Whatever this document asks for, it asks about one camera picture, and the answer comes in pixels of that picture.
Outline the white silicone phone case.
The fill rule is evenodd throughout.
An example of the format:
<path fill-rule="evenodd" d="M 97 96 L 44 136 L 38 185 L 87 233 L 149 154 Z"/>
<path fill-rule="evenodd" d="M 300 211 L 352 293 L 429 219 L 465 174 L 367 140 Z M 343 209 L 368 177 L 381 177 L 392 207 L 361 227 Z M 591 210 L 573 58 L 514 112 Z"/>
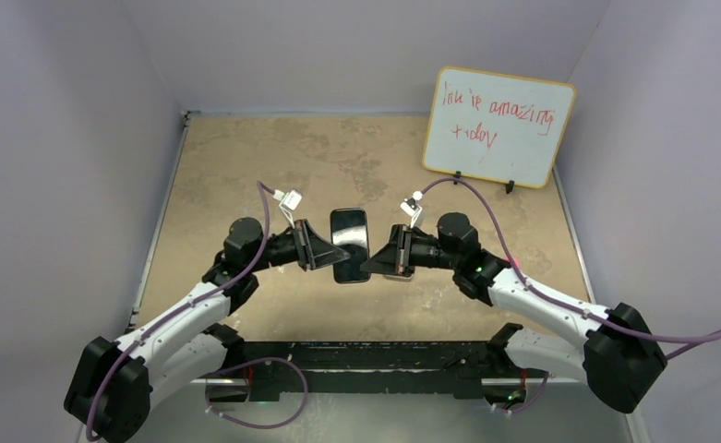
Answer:
<path fill-rule="evenodd" d="M 410 281 L 415 275 L 413 273 L 403 275 L 384 275 L 383 277 L 393 281 Z"/>

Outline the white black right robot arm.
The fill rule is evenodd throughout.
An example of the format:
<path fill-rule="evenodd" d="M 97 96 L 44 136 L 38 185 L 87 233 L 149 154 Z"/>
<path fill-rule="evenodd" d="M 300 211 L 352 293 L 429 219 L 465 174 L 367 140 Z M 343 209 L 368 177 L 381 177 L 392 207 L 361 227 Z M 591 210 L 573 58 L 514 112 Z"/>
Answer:
<path fill-rule="evenodd" d="M 364 272 L 410 277 L 418 267 L 449 269 L 461 293 L 485 305 L 527 317 L 546 334 L 506 324 L 488 342 L 487 363 L 496 374 L 536 369 L 585 384 L 606 406 L 633 412 L 668 360 L 633 307 L 593 305 L 553 288 L 536 289 L 512 264 L 484 249 L 468 217 L 450 212 L 431 235 L 403 224 L 365 261 Z"/>

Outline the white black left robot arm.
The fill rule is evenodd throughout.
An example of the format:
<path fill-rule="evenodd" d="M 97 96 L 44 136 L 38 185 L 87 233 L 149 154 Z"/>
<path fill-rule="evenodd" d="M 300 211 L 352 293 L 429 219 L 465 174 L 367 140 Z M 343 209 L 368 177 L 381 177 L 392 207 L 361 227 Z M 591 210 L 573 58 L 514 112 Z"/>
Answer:
<path fill-rule="evenodd" d="M 349 259 L 347 251 L 296 220 L 278 234 L 254 218 L 234 221 L 199 283 L 144 326 L 83 350 L 64 401 L 88 441 L 126 442 L 160 401 L 205 375 L 251 375 L 245 341 L 222 324 L 259 287 L 256 272 L 289 263 L 302 270 Z"/>

